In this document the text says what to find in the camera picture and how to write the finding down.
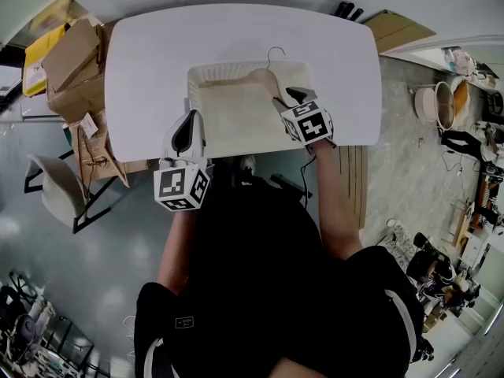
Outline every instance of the small logo patch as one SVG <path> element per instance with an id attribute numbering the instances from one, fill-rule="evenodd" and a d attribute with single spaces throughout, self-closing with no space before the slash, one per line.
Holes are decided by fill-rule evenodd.
<path id="1" fill-rule="evenodd" d="M 175 329 L 192 328 L 195 326 L 193 317 L 175 318 Z"/>

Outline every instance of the hand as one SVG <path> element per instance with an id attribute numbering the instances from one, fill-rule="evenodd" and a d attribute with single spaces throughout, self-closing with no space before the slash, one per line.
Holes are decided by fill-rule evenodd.
<path id="1" fill-rule="evenodd" d="M 309 145 L 309 149 L 313 154 L 317 155 L 325 151 L 332 151 L 332 144 L 326 139 L 317 140 L 315 143 Z"/>

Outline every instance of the black cable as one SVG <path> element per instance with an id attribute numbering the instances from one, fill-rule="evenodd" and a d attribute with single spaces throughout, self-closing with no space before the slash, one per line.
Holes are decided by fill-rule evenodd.
<path id="1" fill-rule="evenodd" d="M 462 168 L 462 154 L 460 154 L 460 158 L 458 159 L 458 162 L 455 163 L 455 165 L 453 167 L 451 167 L 450 169 L 448 169 L 448 164 L 447 164 L 447 160 L 445 160 L 444 158 L 444 154 L 445 153 L 450 153 L 450 154 L 455 154 L 455 152 L 451 151 L 451 150 L 446 150 L 446 151 L 443 151 L 443 153 L 441 154 L 441 157 L 443 159 L 443 162 L 444 162 L 444 166 L 447 167 L 447 172 L 449 171 L 452 171 L 457 165 L 460 165 L 460 168 Z"/>
<path id="2" fill-rule="evenodd" d="M 306 167 L 308 165 L 310 165 L 312 162 L 315 161 L 315 159 L 317 158 L 316 155 L 313 156 L 313 158 L 311 160 L 309 160 L 306 164 L 304 164 L 302 167 L 301 167 L 301 177 L 302 177 L 302 184 L 304 185 L 305 187 L 305 209 L 306 207 L 308 207 L 308 187 L 306 186 L 306 180 L 305 180 L 305 170 L 306 170 Z"/>
<path id="3" fill-rule="evenodd" d="M 455 165 L 454 165 L 453 167 L 448 168 L 447 160 L 446 160 L 446 159 L 445 159 L 445 157 L 444 157 L 444 154 L 445 154 L 445 153 L 455 154 L 455 152 L 454 152 L 453 150 L 445 150 L 445 151 L 443 151 L 443 153 L 441 154 L 441 157 L 443 158 L 444 166 L 447 168 L 447 172 L 452 171 L 453 169 L 455 169 L 455 167 L 456 167 L 457 165 L 460 165 L 460 169 L 459 169 L 458 171 L 460 172 L 460 180 L 461 180 L 461 183 L 462 183 L 462 187 L 461 187 L 461 189 L 462 189 L 462 197 L 464 197 L 464 196 L 465 196 L 465 189 L 464 189 L 464 177 L 463 177 L 463 175 L 462 175 L 462 157 L 464 157 L 464 158 L 468 158 L 469 160 L 474 161 L 474 163 L 472 164 L 472 170 L 473 170 L 474 172 L 479 172 L 479 171 L 480 171 L 479 169 L 478 169 L 477 171 L 474 169 L 474 165 L 475 165 L 477 162 L 480 162 L 480 161 L 479 161 L 479 160 L 476 160 L 476 159 L 475 159 L 475 158 L 473 158 L 473 157 L 468 157 L 468 156 L 466 156 L 466 155 L 463 155 L 462 153 L 459 153 L 459 154 L 460 154 L 460 158 L 458 159 L 458 162 L 457 162 L 457 163 L 455 163 Z"/>
<path id="4" fill-rule="evenodd" d="M 87 153 L 89 154 L 89 156 L 91 157 L 91 173 L 89 174 L 89 182 L 87 183 L 87 187 L 84 185 L 84 181 L 82 181 L 82 184 L 84 185 L 84 197 L 89 200 L 90 198 L 90 188 L 91 188 L 91 180 L 92 180 L 92 177 L 93 177 L 93 172 L 95 171 L 95 158 L 93 157 L 93 154 L 89 151 L 89 147 L 87 146 L 87 140 L 86 140 L 86 136 L 83 137 L 84 138 L 84 146 L 86 147 L 86 151 Z"/>
<path id="5" fill-rule="evenodd" d="M 86 191 L 86 182 L 84 181 L 84 175 L 82 172 L 82 154 L 80 153 L 80 126 L 77 126 L 77 152 L 79 155 L 78 161 L 79 161 L 79 173 L 80 173 L 80 179 L 82 180 L 82 190 L 83 190 L 83 195 L 86 201 L 89 199 L 89 195 L 87 194 Z"/>

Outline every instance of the cable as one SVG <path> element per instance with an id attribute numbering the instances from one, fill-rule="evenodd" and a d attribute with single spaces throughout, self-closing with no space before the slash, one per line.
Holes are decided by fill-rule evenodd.
<path id="1" fill-rule="evenodd" d="M 302 167 L 301 167 L 301 177 L 302 177 L 302 184 L 304 185 L 305 187 L 305 209 L 306 207 L 308 207 L 308 187 L 306 186 L 306 180 L 305 180 L 305 170 L 306 170 L 306 167 L 308 165 L 310 165 L 312 162 L 315 161 L 315 159 L 317 158 L 316 155 L 313 156 L 313 158 L 311 160 L 309 160 L 306 164 L 304 164 Z"/>
<path id="2" fill-rule="evenodd" d="M 441 157 L 443 158 L 444 166 L 447 167 L 447 172 L 452 171 L 457 165 L 460 165 L 460 168 L 462 168 L 462 163 L 461 163 L 461 161 L 462 161 L 462 154 L 460 154 L 460 158 L 458 159 L 458 162 L 455 163 L 455 165 L 449 169 L 448 168 L 448 164 L 447 164 L 447 160 L 444 158 L 444 154 L 445 153 L 455 154 L 455 152 L 453 152 L 451 150 L 446 150 L 446 151 L 443 151 L 443 153 L 441 154 Z"/>
<path id="3" fill-rule="evenodd" d="M 461 189 L 462 189 L 462 197 L 464 198 L 465 196 L 465 188 L 464 188 L 464 176 L 462 174 L 462 157 L 464 158 L 468 158 L 469 160 L 471 161 L 474 161 L 474 163 L 472 164 L 472 170 L 474 172 L 479 172 L 480 170 L 478 169 L 477 171 L 474 169 L 474 165 L 478 162 L 479 163 L 479 160 L 476 160 L 475 158 L 473 157 L 469 157 L 469 156 L 466 156 L 462 153 L 459 153 L 460 154 L 460 158 L 458 159 L 458 162 L 456 162 L 451 168 L 448 168 L 448 164 L 447 164 L 447 160 L 446 158 L 444 157 L 444 154 L 445 153 L 450 153 L 450 154 L 455 154 L 455 152 L 453 150 L 444 150 L 443 153 L 441 154 L 441 157 L 443 158 L 443 162 L 444 162 L 444 166 L 447 168 L 447 172 L 450 172 L 452 170 L 455 169 L 455 167 L 457 167 L 457 165 L 460 165 L 460 169 L 458 170 L 460 172 L 460 180 L 461 180 Z"/>
<path id="4" fill-rule="evenodd" d="M 130 324 L 128 324 L 128 322 L 126 322 L 129 318 L 133 318 L 135 321 L 136 321 L 136 315 L 128 315 L 127 317 L 125 317 L 124 321 L 123 321 L 123 324 L 124 326 L 126 326 L 127 328 L 130 328 L 132 331 L 135 331 L 135 325 L 131 326 Z"/>
<path id="5" fill-rule="evenodd" d="M 84 197 L 87 201 L 90 198 L 91 180 L 92 180 L 93 172 L 95 171 L 95 158 L 93 157 L 93 154 L 91 154 L 91 152 L 89 151 L 89 147 L 87 146 L 86 137 L 84 137 L 84 146 L 86 147 L 86 151 L 89 154 L 89 157 L 91 158 L 91 173 L 89 174 L 89 181 L 87 182 L 87 187 L 86 187 L 86 181 L 84 180 L 84 176 L 82 173 L 82 155 L 80 153 L 80 132 L 81 131 L 82 131 L 82 128 L 79 126 L 77 128 L 77 147 L 78 147 L 78 151 L 79 151 L 79 172 L 80 172 L 80 179 L 82 180 Z"/>

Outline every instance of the gray floor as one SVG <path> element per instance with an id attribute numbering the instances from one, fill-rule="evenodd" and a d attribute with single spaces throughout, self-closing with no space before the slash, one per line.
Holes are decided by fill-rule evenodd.
<path id="1" fill-rule="evenodd" d="M 431 83 L 444 75 L 394 59 L 381 58 L 380 64 L 384 111 L 380 141 L 369 151 L 368 211 L 361 240 L 365 246 L 376 243 L 393 217 L 410 234 L 424 232 L 439 244 L 453 224 L 450 204 L 473 196 L 477 174 L 466 158 L 461 160 L 461 177 L 457 169 L 448 172 L 436 129 L 417 122 L 407 85 Z M 470 92 L 472 115 L 466 130 L 481 106 L 479 91 Z M 47 112 L 43 96 L 21 98 L 14 110 L 19 109 Z M 12 116 L 6 113 L 2 119 Z M 424 142 L 419 146 L 420 138 Z M 27 154 L 58 156 L 68 149 L 59 124 L 0 124 L 0 280 L 5 281 L 10 269 L 27 274 L 57 311 L 94 341 L 103 367 L 110 367 L 113 376 L 132 376 L 126 357 L 132 344 L 125 337 L 130 331 L 123 319 L 135 313 L 139 289 L 156 275 L 172 218 L 154 202 L 152 175 L 145 172 L 132 178 L 130 190 L 115 182 L 99 202 L 101 207 L 114 203 L 112 213 L 72 235 L 45 210 L 39 193 L 23 194 Z M 458 162 L 458 156 L 445 157 L 450 167 Z M 261 154 L 257 160 L 261 176 L 279 172 L 302 184 L 299 169 L 308 157 L 297 150 Z M 313 168 L 307 169 L 306 179 L 317 193 Z M 309 212 L 317 219 L 316 199 L 310 201 Z"/>

